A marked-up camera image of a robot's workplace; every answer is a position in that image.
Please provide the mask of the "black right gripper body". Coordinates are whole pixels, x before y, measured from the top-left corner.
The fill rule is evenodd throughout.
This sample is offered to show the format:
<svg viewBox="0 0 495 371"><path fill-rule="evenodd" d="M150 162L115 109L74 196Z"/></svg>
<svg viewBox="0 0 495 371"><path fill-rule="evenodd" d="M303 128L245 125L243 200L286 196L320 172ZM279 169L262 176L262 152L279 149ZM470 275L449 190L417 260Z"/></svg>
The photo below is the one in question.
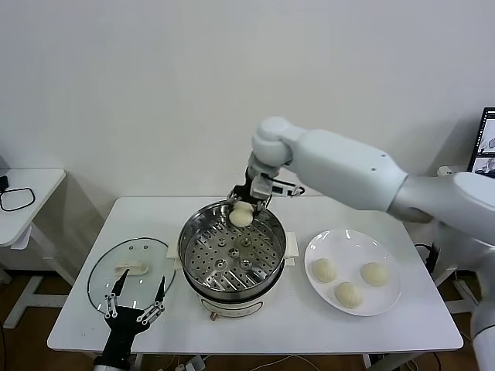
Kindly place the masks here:
<svg viewBox="0 0 495 371"><path fill-rule="evenodd" d="M258 200L271 198L271 181L262 173L256 173L251 177L251 168L247 168L244 174L245 181L242 185L236 185L231 192L235 192L241 202L255 204Z"/></svg>

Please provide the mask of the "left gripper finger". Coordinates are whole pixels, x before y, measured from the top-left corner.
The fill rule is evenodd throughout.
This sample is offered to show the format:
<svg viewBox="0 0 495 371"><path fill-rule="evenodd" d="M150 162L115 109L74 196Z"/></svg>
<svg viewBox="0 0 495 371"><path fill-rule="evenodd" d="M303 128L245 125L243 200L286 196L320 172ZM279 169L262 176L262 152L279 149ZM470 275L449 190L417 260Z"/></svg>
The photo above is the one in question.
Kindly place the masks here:
<svg viewBox="0 0 495 371"><path fill-rule="evenodd" d="M129 271L130 269L126 268L119 279L117 279L114 283L111 292L104 296L104 299L106 301L106 312L104 315L105 318L116 318L118 316L118 297L121 295Z"/></svg>
<svg viewBox="0 0 495 371"><path fill-rule="evenodd" d="M165 282L166 278L162 276L162 280L160 281L153 303L149 305L140 316L138 316L138 323L152 324L165 311Z"/></svg>

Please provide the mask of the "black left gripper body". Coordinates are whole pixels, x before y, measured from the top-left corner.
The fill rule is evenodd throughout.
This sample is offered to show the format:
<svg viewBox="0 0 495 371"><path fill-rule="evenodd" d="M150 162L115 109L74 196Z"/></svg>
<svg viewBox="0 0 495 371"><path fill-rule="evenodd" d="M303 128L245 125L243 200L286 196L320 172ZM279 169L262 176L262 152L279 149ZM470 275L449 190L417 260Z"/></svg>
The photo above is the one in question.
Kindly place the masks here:
<svg viewBox="0 0 495 371"><path fill-rule="evenodd" d="M152 309L152 306L146 309L120 305L115 308L110 307L105 314L105 322L110 333L100 357L102 359L127 359L131 355L135 336L150 327L149 314Z"/></svg>

